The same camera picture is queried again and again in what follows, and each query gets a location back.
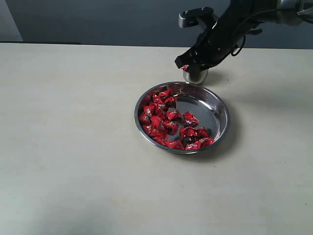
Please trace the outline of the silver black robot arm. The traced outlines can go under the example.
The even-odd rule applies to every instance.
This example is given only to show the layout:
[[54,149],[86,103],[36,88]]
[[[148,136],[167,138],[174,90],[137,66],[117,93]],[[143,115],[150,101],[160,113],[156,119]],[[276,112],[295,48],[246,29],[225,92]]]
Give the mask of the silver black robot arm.
[[258,35],[263,23],[298,26],[313,22],[310,0],[232,0],[221,16],[213,8],[186,10],[179,15],[181,28],[201,25],[203,32],[196,43],[175,59],[179,69],[191,76],[220,64],[227,56],[237,56],[247,35]]

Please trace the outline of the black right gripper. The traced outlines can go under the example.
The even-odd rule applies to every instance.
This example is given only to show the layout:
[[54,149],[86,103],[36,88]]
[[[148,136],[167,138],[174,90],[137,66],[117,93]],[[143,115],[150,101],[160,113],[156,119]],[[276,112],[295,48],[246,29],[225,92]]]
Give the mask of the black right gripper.
[[218,65],[242,37],[259,25],[256,20],[246,18],[240,11],[226,10],[212,30],[204,33],[198,43],[175,59],[177,68],[188,66],[190,75],[199,75]]

